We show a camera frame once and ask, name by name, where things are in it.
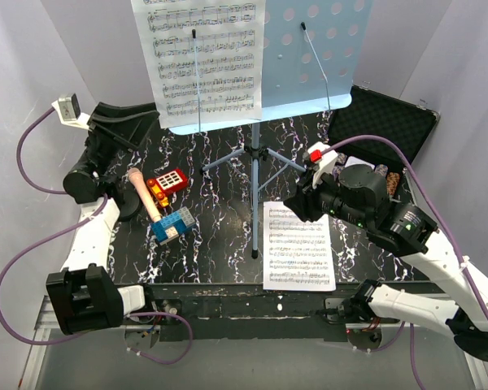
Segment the sheet music page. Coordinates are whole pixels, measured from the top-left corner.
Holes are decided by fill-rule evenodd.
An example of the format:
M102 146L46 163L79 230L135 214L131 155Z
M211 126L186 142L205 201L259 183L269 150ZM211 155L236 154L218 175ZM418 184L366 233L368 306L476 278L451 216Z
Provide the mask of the sheet music page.
M265 290L336 289L329 216L303 222L282 202L266 201L263 245Z
M260 119L264 1L133 1L164 128Z

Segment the pink toy microphone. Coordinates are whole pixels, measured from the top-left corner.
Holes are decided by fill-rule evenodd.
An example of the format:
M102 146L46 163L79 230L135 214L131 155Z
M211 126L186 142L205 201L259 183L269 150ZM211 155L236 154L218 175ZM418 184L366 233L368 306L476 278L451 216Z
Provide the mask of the pink toy microphone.
M128 178L130 183L136 189L142 204L146 208L146 211L150 217L152 223L156 223L161 220L161 214L157 206L155 205L149 190L146 187L146 182L144 181L142 172L133 167L128 170Z

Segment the black poker chip case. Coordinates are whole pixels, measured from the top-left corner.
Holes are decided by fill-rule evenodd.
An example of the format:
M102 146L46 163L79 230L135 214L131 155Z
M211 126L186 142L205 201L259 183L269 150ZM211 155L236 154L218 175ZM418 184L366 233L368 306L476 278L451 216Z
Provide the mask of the black poker chip case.
M438 121L439 114L433 110L354 85L351 104L336 110L331 116L328 138L330 144L335 144L364 134L384 137L396 144L411 163ZM394 197L402 202L414 199L410 175L388 145L379 141L355 141L338 148L338 152L374 166L388 166L389 173L401 175Z

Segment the blue music stand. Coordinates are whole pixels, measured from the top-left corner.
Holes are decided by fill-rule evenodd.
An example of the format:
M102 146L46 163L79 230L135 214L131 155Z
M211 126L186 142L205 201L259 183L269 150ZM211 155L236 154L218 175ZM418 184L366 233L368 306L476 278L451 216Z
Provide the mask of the blue music stand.
M259 254L261 160L272 157L301 171L295 161L260 144L260 126L351 104L351 87L364 41L370 1L266 1L264 3L261 119L248 119L251 142L201 167L205 173L232 158L251 156L251 256Z

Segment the black microphone stand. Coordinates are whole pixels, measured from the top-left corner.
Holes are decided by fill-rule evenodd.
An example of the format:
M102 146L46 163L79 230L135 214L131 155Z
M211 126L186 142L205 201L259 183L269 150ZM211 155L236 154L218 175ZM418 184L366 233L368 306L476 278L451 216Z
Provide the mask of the black microphone stand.
M142 208L142 201L135 190L121 190L115 198L116 205L119 208L120 222L127 222L136 216Z

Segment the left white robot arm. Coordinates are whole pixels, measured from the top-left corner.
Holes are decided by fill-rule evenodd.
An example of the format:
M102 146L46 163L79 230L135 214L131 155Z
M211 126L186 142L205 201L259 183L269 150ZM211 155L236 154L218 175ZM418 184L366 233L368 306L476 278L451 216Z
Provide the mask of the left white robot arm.
M161 215L138 169L128 172L130 190L123 190L120 178L107 171L119 151L138 149L158 127L159 112L153 103L100 102L87 115L74 94L61 96L52 106L62 124L88 133L82 155L63 178L64 192L81 208L79 226L61 271L46 280L60 330L75 335L118 327L127 315L147 325L156 317L156 304L139 284L116 287L107 273L107 258L117 222L131 219L142 208L153 222Z

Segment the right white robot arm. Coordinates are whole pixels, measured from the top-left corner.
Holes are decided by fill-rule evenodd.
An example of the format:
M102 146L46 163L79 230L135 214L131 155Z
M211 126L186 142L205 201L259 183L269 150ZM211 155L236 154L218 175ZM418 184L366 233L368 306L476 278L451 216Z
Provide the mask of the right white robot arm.
M284 204L303 222L330 215L365 230L370 242L417 268L450 298L440 302L367 279L331 314L349 322L414 323L488 362L488 278L470 262L460 264L446 233L418 206L391 198L371 167L350 166L338 177L309 168Z

